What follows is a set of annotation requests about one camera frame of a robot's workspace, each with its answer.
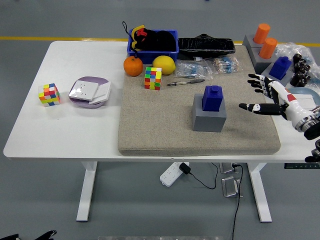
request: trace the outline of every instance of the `clear plastic bag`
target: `clear plastic bag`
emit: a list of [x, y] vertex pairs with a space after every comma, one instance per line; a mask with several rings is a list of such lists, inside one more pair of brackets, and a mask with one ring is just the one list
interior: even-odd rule
[[239, 62], [234, 56], [222, 56], [214, 58], [213, 66], [217, 74], [232, 74], [241, 70]]
[[311, 50], [308, 47], [297, 45], [293, 42], [288, 42], [284, 44], [278, 44], [274, 53], [277, 58], [287, 56], [291, 61], [293, 61], [295, 54], [300, 54], [302, 59], [306, 61], [306, 64], [310, 66], [310, 70], [307, 73], [310, 76], [310, 80], [305, 87], [313, 89], [320, 95], [320, 66], [316, 64]]
[[205, 61], [177, 60], [175, 68], [176, 78], [205, 79], [212, 78], [212, 70]]

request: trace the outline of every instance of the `white table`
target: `white table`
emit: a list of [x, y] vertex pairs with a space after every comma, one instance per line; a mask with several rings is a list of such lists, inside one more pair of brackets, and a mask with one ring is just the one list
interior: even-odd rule
[[[88, 220], [97, 162], [217, 162], [247, 163], [261, 222], [271, 222], [260, 170], [266, 163], [303, 162], [315, 148], [291, 123], [273, 117], [281, 142], [273, 155], [196, 157], [130, 157], [118, 151], [118, 128], [124, 82], [123, 61], [127, 42], [56, 41], [39, 68], [3, 153], [11, 160], [80, 161], [86, 172], [77, 221]], [[109, 100], [100, 108], [76, 107], [68, 98], [73, 83], [85, 76], [111, 82]], [[38, 86], [55, 83], [61, 104], [44, 107]]]

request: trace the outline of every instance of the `orange cylinder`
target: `orange cylinder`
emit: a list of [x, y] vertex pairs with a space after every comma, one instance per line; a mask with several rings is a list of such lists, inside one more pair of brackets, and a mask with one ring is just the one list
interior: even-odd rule
[[259, 56], [263, 59], [270, 59], [274, 53], [278, 41], [275, 38], [268, 37], [259, 52]]
[[263, 44], [268, 36], [268, 33], [270, 31], [270, 26], [266, 23], [261, 23], [258, 26], [258, 29], [256, 30], [256, 33], [254, 35], [253, 41], [256, 44]]

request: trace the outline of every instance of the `blue plastic basket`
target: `blue plastic basket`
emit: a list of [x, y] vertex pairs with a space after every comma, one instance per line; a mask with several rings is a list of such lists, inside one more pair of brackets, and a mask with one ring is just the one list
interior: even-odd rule
[[[171, 33], [174, 36], [175, 39], [175, 45], [176, 45], [176, 51], [138, 51], [138, 57], [141, 59], [143, 64], [152, 64], [152, 62], [155, 60], [155, 58], [159, 56], [169, 56], [173, 59], [173, 61], [176, 61], [178, 58], [178, 52], [179, 52], [179, 46], [178, 46], [178, 31], [177, 30], [153, 30], [155, 32], [159, 31], [167, 31]], [[128, 56], [134, 56], [135, 52], [130, 49], [130, 45], [132, 44], [131, 37], [128, 38], [128, 46], [127, 46], [127, 54]]]

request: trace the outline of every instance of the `red object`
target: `red object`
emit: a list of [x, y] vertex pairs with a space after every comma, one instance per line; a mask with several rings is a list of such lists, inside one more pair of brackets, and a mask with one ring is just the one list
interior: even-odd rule
[[140, 36], [140, 35], [142, 35], [142, 36], [147, 36], [147, 33], [144, 31], [144, 28], [140, 28], [138, 31], [136, 31], [136, 35], [137, 36]]
[[289, 101], [289, 102], [291, 102], [291, 101], [293, 101], [293, 100], [297, 100], [297, 99], [295, 98], [295, 96], [293, 96], [292, 94], [289, 94], [289, 95], [287, 96], [287, 98], [288, 98], [288, 101]]

